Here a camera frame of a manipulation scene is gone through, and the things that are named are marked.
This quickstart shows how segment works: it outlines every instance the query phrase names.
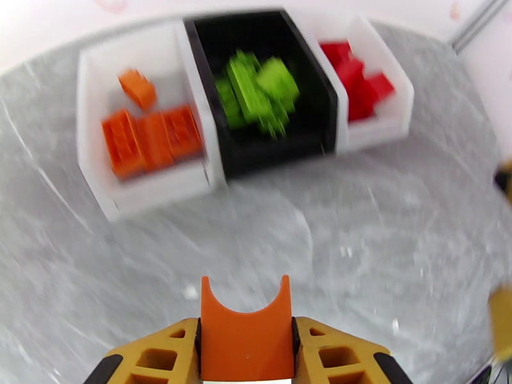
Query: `toy brick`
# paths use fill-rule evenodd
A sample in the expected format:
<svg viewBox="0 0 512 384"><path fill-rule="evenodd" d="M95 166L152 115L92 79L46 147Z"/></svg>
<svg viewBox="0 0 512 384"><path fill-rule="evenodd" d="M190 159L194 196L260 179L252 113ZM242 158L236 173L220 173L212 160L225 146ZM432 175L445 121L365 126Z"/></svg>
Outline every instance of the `toy brick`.
<svg viewBox="0 0 512 384"><path fill-rule="evenodd" d="M215 81L215 87L219 93L222 108L228 120L228 126L231 129L247 126L229 78L217 79Z"/></svg>
<svg viewBox="0 0 512 384"><path fill-rule="evenodd" d="M320 42L320 48L334 67L339 63L349 61L352 55L352 48L348 41Z"/></svg>
<svg viewBox="0 0 512 384"><path fill-rule="evenodd" d="M290 104L291 109L300 94L292 74L279 58L272 57L265 61L258 72L256 83L267 95Z"/></svg>
<svg viewBox="0 0 512 384"><path fill-rule="evenodd" d="M126 109L103 121L112 171L119 179L127 179L144 170L144 158L136 137L135 119Z"/></svg>
<svg viewBox="0 0 512 384"><path fill-rule="evenodd" d="M174 163L162 113L154 113L139 120L137 133L147 172Z"/></svg>
<svg viewBox="0 0 512 384"><path fill-rule="evenodd" d="M244 119L248 123L272 115L269 99L253 82L257 76L256 66L260 67L254 54L237 51L236 56L230 58L226 67Z"/></svg>
<svg viewBox="0 0 512 384"><path fill-rule="evenodd" d="M156 101L156 90L137 70L129 69L119 76L119 83L126 95L141 109L148 109Z"/></svg>
<svg viewBox="0 0 512 384"><path fill-rule="evenodd" d="M364 79L363 77L364 63L357 58L340 63L335 67L336 73L341 82L345 86L348 93Z"/></svg>
<svg viewBox="0 0 512 384"><path fill-rule="evenodd" d="M383 73L379 73L365 80L365 92L369 94L372 105L375 105L395 92L393 84L387 79Z"/></svg>
<svg viewBox="0 0 512 384"><path fill-rule="evenodd" d="M358 101L349 103L348 107L348 122L362 120L373 116L373 108L368 108L364 104L359 104Z"/></svg>
<svg viewBox="0 0 512 384"><path fill-rule="evenodd" d="M174 159L191 157L201 152L201 139L188 105L164 112L163 118Z"/></svg>

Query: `black storage bin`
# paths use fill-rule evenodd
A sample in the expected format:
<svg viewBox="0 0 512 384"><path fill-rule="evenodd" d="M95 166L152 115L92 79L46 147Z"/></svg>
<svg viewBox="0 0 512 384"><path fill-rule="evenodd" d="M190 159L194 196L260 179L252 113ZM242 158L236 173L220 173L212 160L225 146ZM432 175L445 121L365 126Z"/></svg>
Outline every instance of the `black storage bin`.
<svg viewBox="0 0 512 384"><path fill-rule="evenodd" d="M226 179L335 148L336 91L290 16L284 10L233 13L185 19L197 68L217 127ZM263 63L275 56L295 78L300 96L286 136L273 140L257 126L232 130L215 87L237 50Z"/></svg>

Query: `plastic bin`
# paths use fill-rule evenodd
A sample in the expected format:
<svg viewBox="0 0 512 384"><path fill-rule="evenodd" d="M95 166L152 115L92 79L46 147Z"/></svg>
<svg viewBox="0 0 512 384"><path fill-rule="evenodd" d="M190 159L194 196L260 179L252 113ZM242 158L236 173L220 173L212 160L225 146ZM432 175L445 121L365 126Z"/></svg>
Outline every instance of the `plastic bin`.
<svg viewBox="0 0 512 384"><path fill-rule="evenodd" d="M336 91L338 98L338 112L336 123L335 152L343 152L348 149L348 96L343 83L339 79L336 71L332 67L329 59L320 47L318 40L311 31L303 26L299 21L295 21L302 37L309 45L311 52L316 57L320 66L322 66L327 78L331 82L332 87Z"/></svg>
<svg viewBox="0 0 512 384"><path fill-rule="evenodd" d="M210 191L223 181L213 117L182 22L141 28L80 55L77 91L77 152L80 168L107 219L114 221L167 202ZM136 118L147 113L124 94L118 75L136 68L155 84L153 111L189 104L204 154L159 172L119 181L112 172L102 121L126 107Z"/></svg>
<svg viewBox="0 0 512 384"><path fill-rule="evenodd" d="M197 68L215 119L227 179L284 161L332 152L338 97L325 71L294 22L283 10L232 13L184 20ZM221 106L214 76L222 75L237 49L263 62L283 60L298 85L296 112L286 137L272 140L256 126L232 130Z"/></svg>
<svg viewBox="0 0 512 384"><path fill-rule="evenodd" d="M350 123L346 145L337 145L337 151L360 150L406 137L414 88L371 23L350 13L295 9L290 14L317 41L348 40L354 55L365 63L365 76L382 71L394 85L396 93L376 106L375 117Z"/></svg>

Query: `red lego brick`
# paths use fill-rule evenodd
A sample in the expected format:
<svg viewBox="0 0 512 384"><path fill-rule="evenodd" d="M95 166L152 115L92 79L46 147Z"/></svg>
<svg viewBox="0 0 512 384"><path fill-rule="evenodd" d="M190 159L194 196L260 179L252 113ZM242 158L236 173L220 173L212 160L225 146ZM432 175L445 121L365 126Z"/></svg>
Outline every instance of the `red lego brick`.
<svg viewBox="0 0 512 384"><path fill-rule="evenodd" d="M348 41L320 42L320 47L334 67L350 60L352 55L352 48Z"/></svg>
<svg viewBox="0 0 512 384"><path fill-rule="evenodd" d="M372 102L372 105L383 101L395 92L393 84L391 84L383 73L367 77L364 88L365 93L370 96L369 100Z"/></svg>
<svg viewBox="0 0 512 384"><path fill-rule="evenodd" d="M148 109L157 99L153 83L135 69L129 69L119 76L119 83L126 95L141 109Z"/></svg>
<svg viewBox="0 0 512 384"><path fill-rule="evenodd" d="M126 109L103 121L112 171L119 179L127 179L144 170L144 158L135 129L135 119Z"/></svg>
<svg viewBox="0 0 512 384"><path fill-rule="evenodd" d="M201 152L201 139L189 106L166 111L163 118L175 159L191 157Z"/></svg>
<svg viewBox="0 0 512 384"><path fill-rule="evenodd" d="M359 104L357 101L349 101L348 106L348 122L370 118L374 115L373 108L369 108L364 104Z"/></svg>
<svg viewBox="0 0 512 384"><path fill-rule="evenodd" d="M174 163L162 113L154 113L139 120L137 133L146 172L153 172Z"/></svg>
<svg viewBox="0 0 512 384"><path fill-rule="evenodd" d="M352 58L335 67L336 73L345 86L347 93L350 94L351 90L364 79L363 69L364 63L357 58Z"/></svg>
<svg viewBox="0 0 512 384"><path fill-rule="evenodd" d="M365 79L359 81L350 91L349 99L357 102L365 111L373 111L374 95Z"/></svg>

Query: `table surface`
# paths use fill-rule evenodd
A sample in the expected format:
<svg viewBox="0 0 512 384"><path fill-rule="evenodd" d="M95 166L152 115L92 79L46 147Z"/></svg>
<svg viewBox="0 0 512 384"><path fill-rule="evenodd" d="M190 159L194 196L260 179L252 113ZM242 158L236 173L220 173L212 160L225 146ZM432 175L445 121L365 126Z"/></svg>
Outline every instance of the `table surface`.
<svg viewBox="0 0 512 384"><path fill-rule="evenodd" d="M388 347L415 384L491 355L486 300L512 273L496 139L451 48L378 26L416 91L407 140L289 164L116 225L76 159L72 43L0 78L0 381L81 383L103 354L226 306L268 304Z"/></svg>

